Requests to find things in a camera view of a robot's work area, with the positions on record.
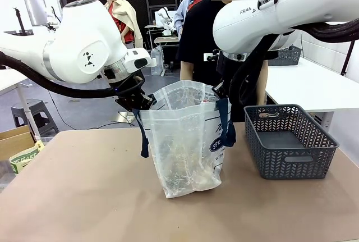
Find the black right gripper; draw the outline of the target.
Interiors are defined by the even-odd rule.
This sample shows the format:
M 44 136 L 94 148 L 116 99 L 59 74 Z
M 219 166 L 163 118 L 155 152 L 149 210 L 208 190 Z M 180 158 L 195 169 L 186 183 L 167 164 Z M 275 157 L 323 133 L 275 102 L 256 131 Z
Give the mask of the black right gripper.
M 231 80 L 221 80 L 218 85 L 212 87 L 218 99 L 231 98 L 231 82 Z

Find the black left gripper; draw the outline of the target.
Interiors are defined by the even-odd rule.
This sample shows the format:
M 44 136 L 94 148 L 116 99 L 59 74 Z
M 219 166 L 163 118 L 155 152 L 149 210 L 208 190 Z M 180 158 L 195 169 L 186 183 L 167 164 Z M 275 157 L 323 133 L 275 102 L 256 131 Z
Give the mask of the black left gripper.
M 119 82 L 114 87 L 115 100 L 124 109 L 132 112 L 136 110 L 149 110 L 156 103 L 153 94 L 146 95 L 142 90 L 145 79 L 139 76 L 130 76 L 123 82 Z

